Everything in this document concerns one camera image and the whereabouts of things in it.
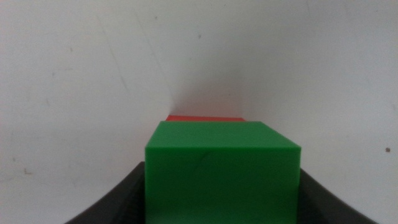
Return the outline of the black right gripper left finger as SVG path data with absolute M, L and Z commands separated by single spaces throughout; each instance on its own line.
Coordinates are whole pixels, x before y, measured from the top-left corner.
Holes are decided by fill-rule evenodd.
M 138 163 L 117 186 L 67 224 L 144 223 L 144 166 Z

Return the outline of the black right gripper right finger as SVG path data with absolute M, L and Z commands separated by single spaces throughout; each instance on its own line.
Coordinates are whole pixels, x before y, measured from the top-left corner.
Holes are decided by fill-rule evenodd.
M 377 224 L 340 200 L 303 169 L 300 170 L 297 223 Z

